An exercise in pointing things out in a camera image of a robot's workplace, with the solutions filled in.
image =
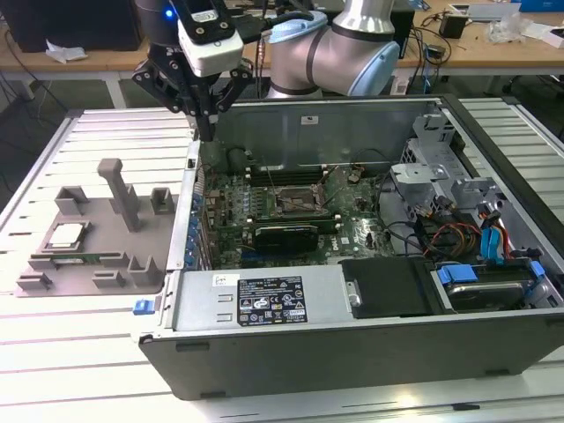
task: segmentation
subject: barcode sticker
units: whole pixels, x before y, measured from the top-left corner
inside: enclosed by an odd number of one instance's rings
[[[319,123],[319,116],[302,116],[302,125],[317,125]]]
[[[237,286],[240,275],[238,273],[217,273],[213,275],[212,286]]]

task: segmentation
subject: electronic device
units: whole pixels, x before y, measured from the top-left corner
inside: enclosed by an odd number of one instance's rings
[[[45,40],[86,50],[137,50],[144,38],[132,0],[0,0],[14,40],[26,53],[44,52]]]
[[[459,39],[460,37],[462,37],[462,32],[464,31],[467,22],[467,16],[445,13],[444,15],[442,15],[439,34],[444,38]]]
[[[453,97],[238,102],[216,136],[136,336],[178,398],[515,375],[564,345],[564,227]]]
[[[441,60],[446,51],[447,49],[443,46],[437,46],[435,44],[427,45],[427,54],[432,59]]]
[[[491,22],[519,12],[521,5],[519,3],[472,3],[449,4],[449,7],[474,22]]]

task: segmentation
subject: power supply label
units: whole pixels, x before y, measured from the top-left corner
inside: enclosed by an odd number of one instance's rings
[[[239,279],[237,286],[237,322],[241,326],[308,321],[300,276]]]

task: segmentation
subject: black plastic cover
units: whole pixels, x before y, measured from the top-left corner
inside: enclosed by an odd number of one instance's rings
[[[422,257],[375,257],[341,262],[347,282],[355,282],[361,304],[357,319],[442,315],[445,309]]]

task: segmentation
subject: blue clip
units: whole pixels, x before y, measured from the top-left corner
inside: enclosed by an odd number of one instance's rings
[[[134,315],[154,315],[155,314],[155,301],[139,300],[135,302],[133,307]]]
[[[439,279],[443,285],[447,285],[450,282],[455,284],[460,284],[463,282],[476,282],[478,277],[469,264],[449,264],[442,266],[439,271],[437,271]]]
[[[497,230],[486,227],[482,230],[482,241],[479,246],[479,253],[486,260],[494,260],[497,264],[503,264],[503,258],[497,255],[500,246],[501,235]]]
[[[439,280],[443,285],[447,285],[452,281],[452,278],[444,267],[437,271],[437,275],[439,275]]]
[[[545,268],[538,261],[536,260],[531,261],[529,263],[529,266],[531,267],[531,270],[537,280],[542,279],[546,275]]]

